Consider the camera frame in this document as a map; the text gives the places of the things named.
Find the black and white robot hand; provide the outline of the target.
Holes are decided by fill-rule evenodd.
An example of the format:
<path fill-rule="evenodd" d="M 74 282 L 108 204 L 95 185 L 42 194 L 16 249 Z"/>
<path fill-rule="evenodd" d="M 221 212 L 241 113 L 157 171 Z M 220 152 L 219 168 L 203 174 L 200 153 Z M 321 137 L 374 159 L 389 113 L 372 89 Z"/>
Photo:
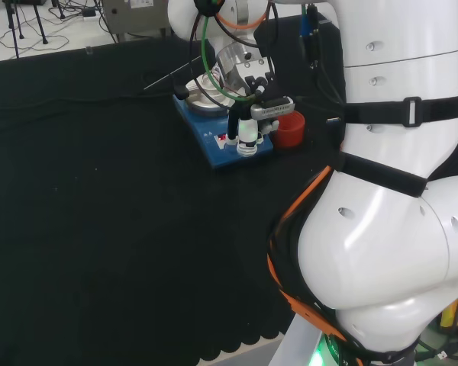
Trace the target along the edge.
<path fill-rule="evenodd" d="M 228 113 L 226 141 L 235 145 L 240 156 L 254 156 L 258 145 L 264 142 L 264 136 L 278 130 L 277 119 L 254 120 L 243 117 L 243 112 L 231 109 Z"/>

